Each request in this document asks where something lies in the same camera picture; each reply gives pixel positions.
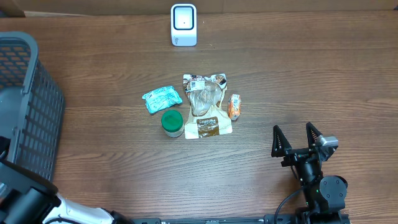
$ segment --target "clear plastic bag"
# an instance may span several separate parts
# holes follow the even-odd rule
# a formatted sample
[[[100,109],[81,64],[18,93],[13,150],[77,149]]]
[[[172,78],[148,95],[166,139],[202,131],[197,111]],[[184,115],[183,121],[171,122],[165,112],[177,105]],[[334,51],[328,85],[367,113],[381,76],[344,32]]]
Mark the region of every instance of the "clear plastic bag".
[[[232,132],[231,119],[221,109],[226,91],[225,74],[203,77],[185,74],[185,93],[191,103],[185,138],[204,138]]]

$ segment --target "robotic arm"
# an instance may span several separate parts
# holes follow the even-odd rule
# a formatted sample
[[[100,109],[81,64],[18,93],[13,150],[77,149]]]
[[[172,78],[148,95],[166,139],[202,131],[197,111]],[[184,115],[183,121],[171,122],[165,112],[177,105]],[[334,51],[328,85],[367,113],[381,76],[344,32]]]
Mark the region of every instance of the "robotic arm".
[[[278,207],[277,215],[283,204],[291,197],[304,192],[307,206],[298,208],[293,218],[296,224],[349,224],[347,215],[341,215],[345,208],[344,199],[347,195],[347,181],[340,176],[323,176],[322,162],[327,161],[338,147],[334,136],[324,136],[314,125],[307,123],[308,147],[292,149],[288,140],[278,126],[274,126],[274,142],[272,157],[283,157],[282,167],[290,167],[301,188],[287,197]]]
[[[322,162],[336,151],[338,140],[323,136],[311,123],[307,123],[307,136],[308,148],[292,149],[280,128],[274,126],[271,156],[283,157],[282,167],[290,166],[301,183],[301,188],[279,205],[275,215],[222,220],[128,219],[115,211],[71,202],[38,174],[0,158],[0,183],[7,186],[2,192],[5,197],[0,198],[0,224],[349,224],[348,215],[340,213],[345,208],[347,181],[339,176],[324,177],[321,171]],[[308,207],[298,208],[295,215],[278,215],[283,204],[301,191]]]

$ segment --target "small snack package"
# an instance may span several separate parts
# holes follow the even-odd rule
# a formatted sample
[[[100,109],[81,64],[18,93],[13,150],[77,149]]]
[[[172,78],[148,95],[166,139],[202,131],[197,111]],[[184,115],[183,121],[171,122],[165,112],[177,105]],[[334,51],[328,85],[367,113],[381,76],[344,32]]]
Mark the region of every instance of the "small snack package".
[[[233,121],[241,114],[241,102],[239,94],[232,94],[228,100],[228,116]]]
[[[211,77],[185,74],[183,87],[191,103],[185,123],[186,139],[232,133],[231,119],[221,109],[226,91],[225,74]]]
[[[175,104],[182,103],[182,99],[172,86],[152,90],[149,93],[144,94],[142,99],[145,100],[145,104],[150,114],[154,114]]]

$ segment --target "teal wrapper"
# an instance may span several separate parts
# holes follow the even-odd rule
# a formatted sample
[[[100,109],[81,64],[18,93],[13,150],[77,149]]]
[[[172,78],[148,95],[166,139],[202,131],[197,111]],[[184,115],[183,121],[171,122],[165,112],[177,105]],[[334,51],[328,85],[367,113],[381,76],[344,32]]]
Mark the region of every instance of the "teal wrapper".
[[[182,99],[172,86],[165,86],[152,90],[144,96],[145,104],[150,114],[154,114],[173,105],[182,103]]]

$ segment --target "snack bag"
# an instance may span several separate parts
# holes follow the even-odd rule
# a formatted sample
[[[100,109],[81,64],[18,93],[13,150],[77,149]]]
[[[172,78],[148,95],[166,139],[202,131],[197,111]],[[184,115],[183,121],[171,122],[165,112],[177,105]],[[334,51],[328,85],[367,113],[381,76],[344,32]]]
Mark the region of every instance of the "snack bag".
[[[211,77],[185,74],[183,87],[191,103],[185,123],[186,139],[232,133],[231,119],[221,109],[226,91],[225,74]]]
[[[241,96],[239,94],[232,94],[228,100],[228,116],[231,120],[236,121],[241,114]]]
[[[182,103],[182,99],[172,86],[165,86],[145,93],[142,99],[145,100],[150,114]]]

